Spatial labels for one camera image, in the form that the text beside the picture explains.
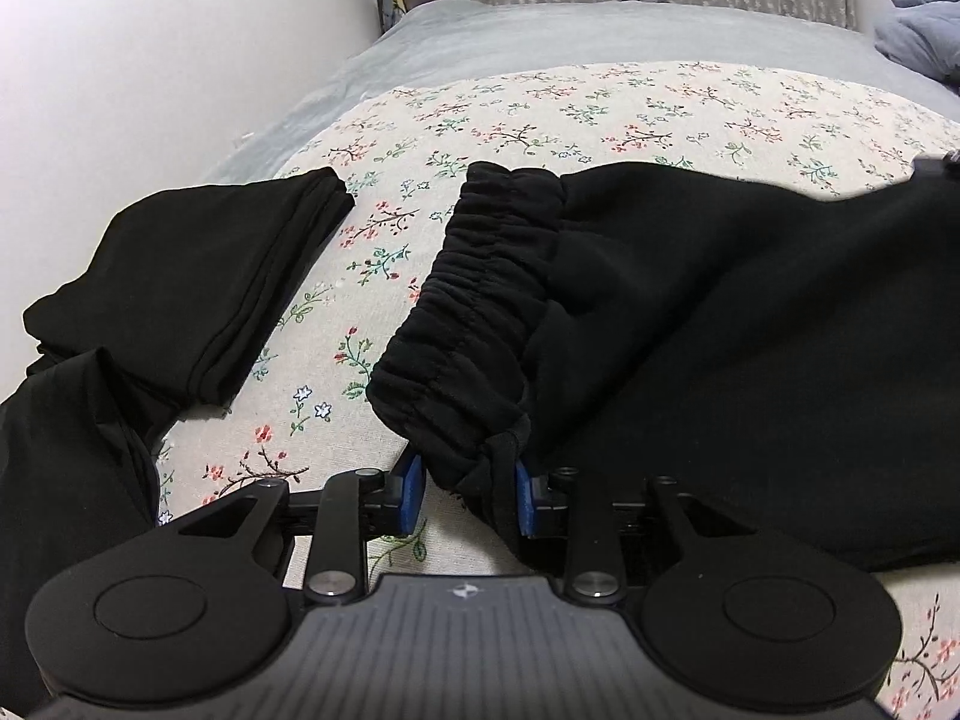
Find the black sweatpants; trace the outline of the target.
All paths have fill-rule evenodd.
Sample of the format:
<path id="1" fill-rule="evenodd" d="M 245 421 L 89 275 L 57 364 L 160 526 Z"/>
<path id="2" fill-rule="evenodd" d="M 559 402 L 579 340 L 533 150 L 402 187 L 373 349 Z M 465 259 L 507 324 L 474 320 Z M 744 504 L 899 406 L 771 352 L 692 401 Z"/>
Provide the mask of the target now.
<path id="1" fill-rule="evenodd" d="M 519 463 L 669 476 L 866 571 L 952 561 L 958 179 L 472 164 L 366 395 L 524 562 Z"/>

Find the blue crumpled quilt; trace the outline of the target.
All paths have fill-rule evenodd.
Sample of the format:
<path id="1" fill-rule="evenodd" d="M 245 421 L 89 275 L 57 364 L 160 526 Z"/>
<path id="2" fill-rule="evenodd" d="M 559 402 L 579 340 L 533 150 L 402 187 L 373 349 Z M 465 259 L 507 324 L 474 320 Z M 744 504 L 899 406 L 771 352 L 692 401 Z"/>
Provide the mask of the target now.
<path id="1" fill-rule="evenodd" d="M 874 46 L 880 54 L 942 85 L 958 88 L 958 0 L 890 0 L 878 18 Z"/>

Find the folded black garment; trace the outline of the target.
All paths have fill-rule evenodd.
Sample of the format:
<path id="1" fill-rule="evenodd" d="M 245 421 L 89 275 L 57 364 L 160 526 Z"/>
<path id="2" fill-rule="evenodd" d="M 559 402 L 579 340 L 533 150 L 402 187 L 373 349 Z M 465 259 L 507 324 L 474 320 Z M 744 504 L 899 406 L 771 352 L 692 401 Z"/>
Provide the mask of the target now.
<path id="1" fill-rule="evenodd" d="M 149 195 L 114 216 L 81 277 L 25 310 L 39 358 L 2 405 L 2 704 L 46 686 L 29 603 L 60 572 L 155 527 L 153 450 L 239 392 L 355 200 L 337 173 Z"/>

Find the grey bed blanket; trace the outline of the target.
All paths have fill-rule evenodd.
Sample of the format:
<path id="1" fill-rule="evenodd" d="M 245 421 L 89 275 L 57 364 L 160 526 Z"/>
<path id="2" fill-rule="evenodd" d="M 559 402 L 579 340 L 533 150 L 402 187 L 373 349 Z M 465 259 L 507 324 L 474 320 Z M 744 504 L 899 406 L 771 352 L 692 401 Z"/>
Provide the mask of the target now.
<path id="1" fill-rule="evenodd" d="M 210 184 L 272 177 L 298 148 L 364 99 L 396 86 L 612 62 L 722 62 L 784 68 L 900 94 L 957 119 L 958 96 L 884 59 L 859 32 L 788 16 L 698 5 L 420 5 L 215 167 Z"/>

